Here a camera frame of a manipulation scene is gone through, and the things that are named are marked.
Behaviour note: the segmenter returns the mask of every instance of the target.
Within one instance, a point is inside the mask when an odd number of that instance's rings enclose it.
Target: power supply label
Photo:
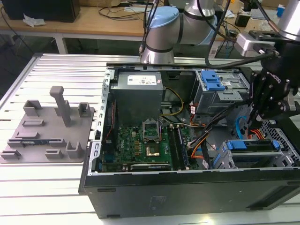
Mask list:
[[[127,78],[127,85],[156,85],[154,75],[130,75]]]

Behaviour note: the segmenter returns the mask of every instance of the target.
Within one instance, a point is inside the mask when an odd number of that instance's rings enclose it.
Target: workbench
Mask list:
[[[212,64],[233,60],[211,60]],[[70,106],[89,102],[99,109],[107,62],[138,63],[135,56],[44,54],[33,57],[0,101],[0,150],[6,146],[24,115],[23,105],[37,99],[42,106],[55,106],[49,96],[53,85],[62,85]],[[204,59],[175,58],[175,63],[204,65]],[[250,64],[261,70],[260,63]],[[93,138],[95,122],[90,139]],[[82,163],[1,164],[0,224],[43,225],[237,225],[300,223],[300,195],[270,211],[215,213],[168,217],[140,217],[99,220],[87,196],[77,192]]]
[[[229,9],[233,13],[237,13],[243,3],[236,0],[230,4]],[[10,20],[7,15],[5,18],[9,25],[20,36],[38,36],[55,38],[60,54],[67,54],[68,49],[65,43],[65,38],[86,38],[86,39],[107,39],[107,40],[126,40],[126,41],[141,41],[143,37],[143,22],[140,19],[131,21],[117,21],[99,15],[97,7],[81,7],[81,11],[76,20],[70,22],[46,21],[45,26],[30,27],[22,20]],[[130,15],[133,12],[120,11],[110,16]],[[234,24],[235,18],[227,18],[228,22]],[[239,28],[240,31],[259,30],[261,20],[250,19],[249,25],[246,28]],[[0,18],[0,34],[14,35],[14,32],[6,25],[3,18]],[[219,46],[224,39],[216,38],[216,44]]]

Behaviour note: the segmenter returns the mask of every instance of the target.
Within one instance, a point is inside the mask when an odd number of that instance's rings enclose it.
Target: light blue robot joint cap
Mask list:
[[[150,28],[158,28],[168,25],[176,20],[179,16],[179,11],[175,7],[164,6],[158,7],[152,22],[150,24]]]

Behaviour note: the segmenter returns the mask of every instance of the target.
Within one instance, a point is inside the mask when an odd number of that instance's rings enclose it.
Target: blue tab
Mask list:
[[[230,140],[229,143],[234,149],[247,149],[247,146],[242,140]]]
[[[230,142],[227,142],[226,145],[229,150],[233,149],[233,145]]]
[[[219,160],[219,158],[221,158],[220,153],[217,155],[216,159],[213,161],[212,165],[215,166],[215,164],[217,163],[217,161]]]
[[[212,70],[201,71],[201,77],[207,90],[225,90],[220,77]]]
[[[272,144],[274,145],[275,149],[279,150],[280,149],[280,144],[278,143],[278,141],[273,140]]]

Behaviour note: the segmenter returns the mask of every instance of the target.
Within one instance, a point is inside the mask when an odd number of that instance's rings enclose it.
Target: motherboard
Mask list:
[[[182,146],[174,143],[173,130],[180,130],[182,135]],[[159,141],[145,141],[144,134],[155,136],[156,128],[148,128],[143,133],[142,127],[119,127],[116,151],[106,152],[103,155],[103,172],[126,172],[132,165],[146,166],[147,164],[159,165],[164,169],[173,170],[180,165],[187,166],[187,144],[190,141],[189,129],[187,127],[159,127]]]

